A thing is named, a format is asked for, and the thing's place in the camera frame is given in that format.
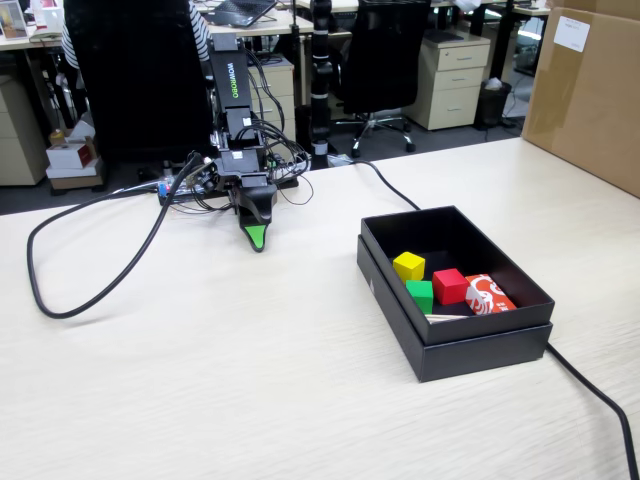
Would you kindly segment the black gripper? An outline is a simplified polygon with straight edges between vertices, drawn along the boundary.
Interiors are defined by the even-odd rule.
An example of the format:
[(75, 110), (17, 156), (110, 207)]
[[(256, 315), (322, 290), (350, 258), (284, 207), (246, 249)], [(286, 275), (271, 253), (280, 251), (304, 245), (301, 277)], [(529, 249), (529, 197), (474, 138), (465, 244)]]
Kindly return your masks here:
[(255, 252), (266, 246), (268, 224), (276, 203), (277, 188), (261, 169), (258, 151), (226, 150), (215, 159), (216, 191), (238, 190), (239, 227)]

